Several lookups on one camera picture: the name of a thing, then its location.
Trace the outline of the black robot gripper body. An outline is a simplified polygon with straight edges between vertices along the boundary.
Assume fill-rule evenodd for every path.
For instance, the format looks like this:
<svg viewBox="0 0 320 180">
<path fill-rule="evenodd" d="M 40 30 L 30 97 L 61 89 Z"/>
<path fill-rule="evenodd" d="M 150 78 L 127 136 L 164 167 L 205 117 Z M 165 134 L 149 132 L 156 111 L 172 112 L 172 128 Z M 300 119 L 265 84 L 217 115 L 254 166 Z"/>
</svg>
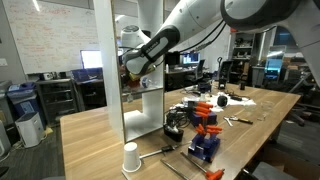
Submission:
<svg viewBox="0 0 320 180">
<path fill-rule="evenodd" d="M 127 82 L 127 85 L 129 87 L 137 87 L 140 84 L 140 79 L 143 76 L 148 75 L 153 71 L 154 71 L 154 68 L 153 69 L 152 68 L 148 69 L 147 72 L 145 74 L 142 74 L 142 75 L 136 75 L 136 74 L 133 74 L 133 73 L 129 73 L 129 80 Z"/>
</svg>

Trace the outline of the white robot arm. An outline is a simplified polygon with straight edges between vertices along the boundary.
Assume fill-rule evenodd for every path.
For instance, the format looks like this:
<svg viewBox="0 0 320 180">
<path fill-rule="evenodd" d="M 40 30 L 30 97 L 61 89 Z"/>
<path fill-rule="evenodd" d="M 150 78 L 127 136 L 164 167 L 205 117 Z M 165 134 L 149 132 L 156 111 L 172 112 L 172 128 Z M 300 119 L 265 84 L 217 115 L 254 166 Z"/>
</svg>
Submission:
<svg viewBox="0 0 320 180">
<path fill-rule="evenodd" d="M 128 76 L 151 73 L 160 56 L 218 21 L 246 33 L 286 28 L 320 85 L 319 0 L 180 0 L 153 37 L 123 55 Z"/>
</svg>

